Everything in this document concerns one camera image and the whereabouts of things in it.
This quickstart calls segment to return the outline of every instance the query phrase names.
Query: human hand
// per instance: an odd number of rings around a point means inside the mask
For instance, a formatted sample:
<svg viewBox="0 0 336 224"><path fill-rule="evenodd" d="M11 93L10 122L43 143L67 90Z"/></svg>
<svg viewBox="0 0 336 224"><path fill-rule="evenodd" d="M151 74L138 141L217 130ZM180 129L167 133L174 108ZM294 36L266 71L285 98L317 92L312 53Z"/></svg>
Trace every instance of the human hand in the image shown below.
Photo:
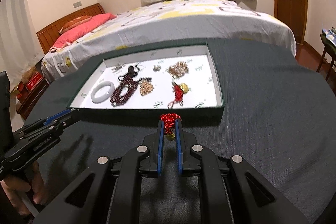
<svg viewBox="0 0 336 224"><path fill-rule="evenodd" d="M25 182L24 180L21 180L12 175L5 177L4 180L1 181L1 186L8 199L14 208L16 208L18 213L22 216L29 215L30 211L27 209L26 205L24 205L16 191L28 192L30 189L32 189L34 192L33 201L36 204L44 204L48 198L47 190L44 186L37 161L33 163L33 172L34 176L33 180L31 181L31 185L28 182Z"/></svg>

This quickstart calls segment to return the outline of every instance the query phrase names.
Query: floor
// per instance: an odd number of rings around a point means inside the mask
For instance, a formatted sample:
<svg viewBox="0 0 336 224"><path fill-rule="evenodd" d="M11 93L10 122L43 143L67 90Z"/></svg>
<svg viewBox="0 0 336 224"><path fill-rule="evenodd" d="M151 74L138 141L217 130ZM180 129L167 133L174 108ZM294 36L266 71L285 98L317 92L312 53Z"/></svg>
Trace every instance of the floor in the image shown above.
<svg viewBox="0 0 336 224"><path fill-rule="evenodd" d="M315 52L313 52L309 47L305 45L297 45L297 53L295 58L300 65L310 68L314 71L317 70L321 60L318 56L316 56ZM324 63L322 65L320 69L320 74L324 78L327 76L329 68L330 65L327 63ZM331 71L327 82L330 88L334 91L334 94L336 95L336 72L334 70Z"/></svg>

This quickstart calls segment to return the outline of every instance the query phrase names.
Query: wall outlet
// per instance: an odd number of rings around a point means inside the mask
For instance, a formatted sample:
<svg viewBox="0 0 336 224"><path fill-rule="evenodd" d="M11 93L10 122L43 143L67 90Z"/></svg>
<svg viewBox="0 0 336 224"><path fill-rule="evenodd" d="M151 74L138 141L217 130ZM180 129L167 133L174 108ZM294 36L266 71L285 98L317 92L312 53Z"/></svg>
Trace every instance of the wall outlet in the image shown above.
<svg viewBox="0 0 336 224"><path fill-rule="evenodd" d="M82 6L82 3L80 1L73 4L74 8L77 8L77 7L80 7L80 6Z"/></svg>

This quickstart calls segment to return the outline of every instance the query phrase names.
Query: red tassel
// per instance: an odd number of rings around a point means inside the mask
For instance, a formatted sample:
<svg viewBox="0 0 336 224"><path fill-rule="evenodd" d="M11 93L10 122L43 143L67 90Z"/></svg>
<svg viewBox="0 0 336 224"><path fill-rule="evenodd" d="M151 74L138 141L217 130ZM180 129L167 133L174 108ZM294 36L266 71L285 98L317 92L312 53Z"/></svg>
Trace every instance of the red tassel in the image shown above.
<svg viewBox="0 0 336 224"><path fill-rule="evenodd" d="M168 108L172 109L174 104L180 103L183 106L183 91L178 85L174 85L175 100L168 104Z"/></svg>
<svg viewBox="0 0 336 224"><path fill-rule="evenodd" d="M172 134L175 128L175 120L181 117L176 113L162 114L160 119L164 122L165 135Z"/></svg>

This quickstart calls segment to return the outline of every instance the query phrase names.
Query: metal screw cap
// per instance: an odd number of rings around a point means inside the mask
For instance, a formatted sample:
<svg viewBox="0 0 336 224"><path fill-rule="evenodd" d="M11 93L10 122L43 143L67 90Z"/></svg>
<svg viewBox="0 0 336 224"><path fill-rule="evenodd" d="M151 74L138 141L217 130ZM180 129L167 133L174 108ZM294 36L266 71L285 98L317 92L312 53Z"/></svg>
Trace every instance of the metal screw cap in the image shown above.
<svg viewBox="0 0 336 224"><path fill-rule="evenodd" d="M140 153L144 153L144 152L147 151L147 146L145 146L145 145L140 145L140 146L138 146L137 150L138 150L138 152L140 152Z"/></svg>
<svg viewBox="0 0 336 224"><path fill-rule="evenodd" d="M195 144L195 145L193 145L193 150L195 152L201 152L203 150L203 147L202 147L202 145Z"/></svg>
<svg viewBox="0 0 336 224"><path fill-rule="evenodd" d="M105 164L105 163L107 163L108 160L109 160L109 159L108 159L107 157L100 157L100 158L98 159L98 163L99 163L99 164Z"/></svg>
<svg viewBox="0 0 336 224"><path fill-rule="evenodd" d="M234 155L232 156L232 160L236 163L240 163L243 161L243 158L240 155Z"/></svg>

